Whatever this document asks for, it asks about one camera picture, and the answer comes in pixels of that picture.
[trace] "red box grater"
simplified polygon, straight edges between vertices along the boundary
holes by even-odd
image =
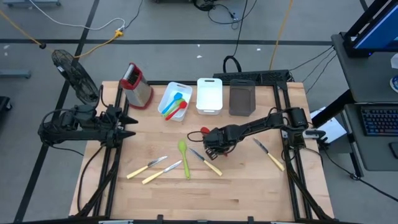
[[[154,95],[154,90],[148,85],[142,71],[136,64],[130,63],[126,73],[120,80],[131,107],[139,110],[146,109]]]

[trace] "monitor screen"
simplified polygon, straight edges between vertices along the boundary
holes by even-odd
[[[398,50],[398,3],[361,35],[354,48]]]

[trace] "yellow cable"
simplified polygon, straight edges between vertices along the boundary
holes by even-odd
[[[115,33],[114,37],[112,37],[112,39],[108,40],[107,42],[105,42],[105,43],[103,43],[103,44],[99,44],[99,45],[97,45],[96,47],[93,47],[91,50],[87,51],[87,52],[84,53],[84,54],[77,55],[77,56],[73,56],[73,58],[81,58],[81,57],[84,57],[84,56],[86,56],[86,55],[89,55],[89,54],[91,54],[93,51],[95,51],[96,49],[98,49],[98,48],[100,48],[100,47],[102,47],[102,46],[107,45],[108,43],[114,41],[116,38],[121,37],[121,36],[123,36],[123,32],[121,32],[120,30],[116,30],[116,33]]]
[[[274,57],[275,57],[276,49],[278,48],[279,39],[282,36],[282,32],[283,32],[283,30],[285,28],[286,20],[287,20],[287,18],[289,16],[290,10],[292,9],[292,5],[293,5],[293,0],[290,0],[289,8],[286,11],[286,15],[285,15],[284,20],[282,22],[282,25],[280,26],[280,29],[279,29],[278,38],[276,40],[276,44],[275,44],[275,47],[274,47],[274,52],[272,53],[271,62],[269,64],[269,70],[272,70],[272,63],[274,62]]]
[[[41,46],[42,43],[40,43],[38,40],[36,40],[35,38],[31,37],[27,32],[25,32],[24,30],[22,30],[17,24],[15,24],[1,9],[0,9],[0,15],[3,16],[3,18],[5,18],[15,29],[19,30],[19,32],[21,32],[24,36],[26,36],[27,38],[29,38],[31,41],[35,42],[37,45]],[[92,48],[91,50],[87,51],[84,54],[81,55],[77,55],[74,56],[74,58],[81,58],[84,57],[86,55],[89,55],[90,53],[92,53],[93,51],[95,51],[96,49],[114,41],[116,38],[123,36],[123,32],[121,32],[120,30],[116,30],[116,33],[114,35],[114,37],[112,37],[112,39],[108,40],[107,42],[103,43],[103,44],[99,44],[98,46]],[[46,47],[46,50],[49,50],[51,53],[53,52],[52,49]]]

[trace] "computer monitor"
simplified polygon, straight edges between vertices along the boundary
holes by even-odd
[[[398,52],[398,0],[376,0],[344,34],[349,57]]]

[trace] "gray floor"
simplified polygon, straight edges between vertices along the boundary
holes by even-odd
[[[124,40],[174,40],[206,39],[234,40],[237,30],[210,22],[205,12],[200,12],[185,1],[163,0],[161,4],[145,0],[140,16],[125,31]],[[237,15],[244,1],[221,1]],[[74,24],[84,24],[94,0],[62,1],[62,7],[49,6],[44,10],[54,18]],[[288,0],[259,1],[244,21],[243,40],[275,40]],[[114,17],[129,20],[136,12],[138,0],[100,0],[93,19],[93,27],[102,26]],[[38,39],[79,39],[80,28],[56,25],[35,9],[0,5],[9,17]],[[212,12],[215,18],[228,21],[224,11]],[[330,35],[347,30],[363,13],[359,0],[301,0],[295,1],[286,23],[283,40],[329,41]],[[119,27],[118,22],[100,31],[90,31],[88,39],[108,39]],[[24,39],[4,19],[0,19],[1,39]],[[85,44],[86,52],[94,45]],[[75,53],[77,44],[49,44],[52,49],[65,49]],[[244,71],[267,70],[273,45],[240,45],[236,57]],[[293,68],[324,51],[327,46],[281,45],[278,48],[274,69]],[[234,45],[215,44],[134,44],[107,45],[80,60],[93,80],[118,80],[129,62],[137,63],[148,80],[196,80],[222,72],[222,60],[233,53]],[[293,72],[301,81],[322,58]],[[41,143],[37,128],[45,113],[55,108],[63,78],[52,64],[49,52],[33,44],[0,44],[0,68],[26,68],[32,71],[29,80],[2,79],[0,95],[10,96],[14,109],[10,111],[0,130],[0,223],[14,220],[22,195],[32,172]],[[309,88],[321,72],[319,66],[305,82]],[[319,82],[308,94],[310,108],[315,110],[331,103],[347,89],[337,59],[332,61]],[[79,103],[69,91],[64,108]],[[65,144],[80,151],[84,142]],[[348,149],[345,138],[332,145],[331,157],[353,170],[347,154],[336,152]],[[49,150],[42,172],[30,201],[25,221],[63,218],[68,215],[77,180],[81,157],[69,152]],[[349,222],[395,223],[398,204],[354,182],[325,159],[325,175],[336,218]],[[365,172],[365,180],[398,197],[398,174],[395,172]]]

